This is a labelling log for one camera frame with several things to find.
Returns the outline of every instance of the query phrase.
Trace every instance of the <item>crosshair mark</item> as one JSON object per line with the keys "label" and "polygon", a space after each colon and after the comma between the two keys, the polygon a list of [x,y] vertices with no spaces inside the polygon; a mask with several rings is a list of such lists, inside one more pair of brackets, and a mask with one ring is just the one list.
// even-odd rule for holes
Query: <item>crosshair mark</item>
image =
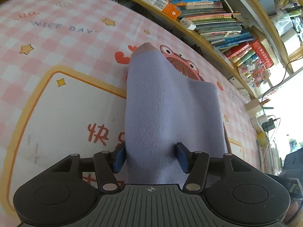
{"label": "crosshair mark", "polygon": [[157,190],[157,189],[155,189],[155,188],[153,188],[153,187],[149,187],[149,188],[146,189],[146,190],[148,190],[149,192],[154,192],[154,191]]}

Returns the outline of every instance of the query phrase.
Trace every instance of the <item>pink checkered mat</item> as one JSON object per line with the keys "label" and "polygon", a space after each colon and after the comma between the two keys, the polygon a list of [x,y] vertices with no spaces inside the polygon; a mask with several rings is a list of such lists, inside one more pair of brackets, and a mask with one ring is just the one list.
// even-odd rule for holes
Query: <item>pink checkered mat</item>
{"label": "pink checkered mat", "polygon": [[[128,63],[145,42],[219,88],[233,153],[259,166],[247,101],[143,16],[110,0],[9,0],[0,25],[0,227],[17,225],[12,198],[23,183],[71,153],[89,157],[124,141]],[[95,184],[94,175],[84,177]]]}

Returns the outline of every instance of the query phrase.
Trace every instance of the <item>wooden shelf edge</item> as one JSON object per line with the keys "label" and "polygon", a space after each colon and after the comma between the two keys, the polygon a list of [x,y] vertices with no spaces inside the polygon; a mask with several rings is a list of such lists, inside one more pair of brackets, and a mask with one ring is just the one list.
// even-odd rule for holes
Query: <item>wooden shelf edge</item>
{"label": "wooden shelf edge", "polygon": [[279,36],[279,33],[277,32],[273,22],[271,21],[271,19],[269,18],[263,7],[261,6],[260,2],[258,0],[245,0],[245,1],[253,9],[259,20],[262,22],[263,26],[266,28],[268,34],[270,35],[276,48],[278,49],[281,59],[287,65],[287,63],[289,63],[290,60],[286,48],[284,46],[284,43],[282,42],[281,37]]}
{"label": "wooden shelf edge", "polygon": [[244,86],[244,88],[248,91],[248,93],[256,98],[255,94],[251,91],[251,89],[247,86],[247,84],[245,83],[245,81],[243,81],[243,79],[240,77],[237,69],[233,69],[231,68],[213,49],[213,46],[206,41],[202,36],[200,36],[198,33],[196,33],[195,31],[191,31],[191,30],[187,30],[184,27],[181,26],[181,24],[179,23],[179,19],[177,20],[173,20],[170,17],[168,17],[167,15],[163,14],[160,10],[156,9],[155,7],[153,7],[152,5],[150,5],[149,3],[143,1],[143,0],[132,0],[135,3],[141,5],[142,7],[152,11],[153,13],[155,13],[156,15],[160,16],[161,18],[165,19],[167,22],[169,22],[170,24],[172,24],[174,27],[176,27],[178,30],[180,30],[182,33],[184,33],[186,36],[190,37],[191,39],[193,39],[201,48],[207,48],[208,52],[210,53],[210,55],[216,59],[221,65],[223,65],[226,69],[229,70],[229,72]]}

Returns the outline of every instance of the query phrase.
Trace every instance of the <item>round black pad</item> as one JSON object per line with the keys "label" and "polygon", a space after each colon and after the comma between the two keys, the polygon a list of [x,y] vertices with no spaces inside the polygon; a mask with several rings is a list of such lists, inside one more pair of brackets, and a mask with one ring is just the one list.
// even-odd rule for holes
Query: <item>round black pad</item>
{"label": "round black pad", "polygon": [[21,221],[34,226],[60,226],[75,222],[92,210],[99,193],[70,173],[38,175],[14,195]]}
{"label": "round black pad", "polygon": [[209,206],[237,224],[265,225],[283,219],[289,207],[287,190],[266,175],[236,172],[205,191]]}
{"label": "round black pad", "polygon": [[37,201],[54,205],[64,202],[70,195],[68,188],[62,185],[47,185],[37,190],[35,197]]}
{"label": "round black pad", "polygon": [[268,193],[266,189],[255,184],[242,184],[234,188],[234,197],[246,204],[259,204],[264,202]]}

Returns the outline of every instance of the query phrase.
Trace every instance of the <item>cardboard box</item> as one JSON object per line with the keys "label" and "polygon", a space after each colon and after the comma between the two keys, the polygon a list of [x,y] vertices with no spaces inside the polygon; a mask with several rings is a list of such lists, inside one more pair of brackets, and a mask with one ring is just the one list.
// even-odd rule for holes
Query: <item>cardboard box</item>
{"label": "cardboard box", "polygon": [[178,8],[167,0],[144,0],[145,2],[151,4],[155,8],[162,11],[164,14],[169,16],[171,19],[175,20],[181,14]]}

